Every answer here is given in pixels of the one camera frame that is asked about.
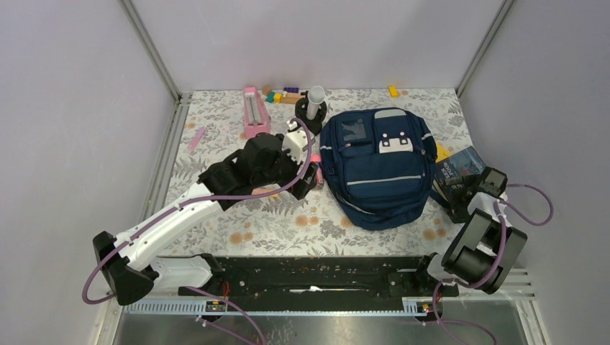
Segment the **dark blue hardcover book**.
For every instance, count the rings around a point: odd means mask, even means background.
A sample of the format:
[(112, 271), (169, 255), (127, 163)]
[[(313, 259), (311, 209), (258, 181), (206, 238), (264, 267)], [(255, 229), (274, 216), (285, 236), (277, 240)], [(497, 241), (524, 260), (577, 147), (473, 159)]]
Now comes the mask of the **dark blue hardcover book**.
[(434, 190), (442, 197), (446, 207), (448, 207), (450, 198), (464, 186), (464, 183), (446, 185), (446, 179), (478, 175), (483, 172), (485, 167), (485, 162), (475, 148), (468, 146), (436, 163)]

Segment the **navy blue backpack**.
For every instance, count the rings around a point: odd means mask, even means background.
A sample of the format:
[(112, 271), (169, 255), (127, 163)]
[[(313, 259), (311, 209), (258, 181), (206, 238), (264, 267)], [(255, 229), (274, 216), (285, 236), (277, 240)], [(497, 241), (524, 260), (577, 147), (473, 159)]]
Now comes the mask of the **navy blue backpack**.
[(344, 111), (322, 128), (321, 169), (351, 222), (368, 231), (409, 224), (434, 191), (437, 146), (425, 120), (400, 108)]

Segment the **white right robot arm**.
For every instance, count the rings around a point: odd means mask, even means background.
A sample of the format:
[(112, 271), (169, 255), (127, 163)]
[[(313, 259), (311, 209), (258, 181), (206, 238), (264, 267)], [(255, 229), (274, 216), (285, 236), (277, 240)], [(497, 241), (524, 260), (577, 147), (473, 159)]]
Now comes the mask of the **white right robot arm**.
[(527, 242), (527, 235), (506, 220), (501, 206), (507, 175), (492, 167), (481, 173), (447, 178), (450, 220), (462, 228), (444, 254), (424, 256), (412, 277), (417, 293), (430, 296), (452, 281), (489, 295), (504, 283)]

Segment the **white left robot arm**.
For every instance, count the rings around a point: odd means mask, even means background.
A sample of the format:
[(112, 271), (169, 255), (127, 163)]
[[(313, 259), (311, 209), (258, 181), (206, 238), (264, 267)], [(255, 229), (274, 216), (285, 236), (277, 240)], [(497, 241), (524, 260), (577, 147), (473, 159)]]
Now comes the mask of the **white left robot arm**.
[(131, 305), (155, 289), (197, 287), (205, 295), (223, 286), (221, 273), (203, 257), (160, 257), (160, 253), (198, 223), (214, 218), (236, 203), (258, 198), (255, 189), (277, 185), (269, 195), (286, 191), (301, 200), (314, 187), (317, 166), (311, 161), (314, 136), (305, 129), (287, 134), (259, 133), (220, 162), (210, 165), (195, 183), (171, 204), (140, 224), (113, 235), (98, 233), (92, 240), (97, 266), (87, 278), (82, 298), (95, 304), (88, 289), (97, 274), (110, 294)]

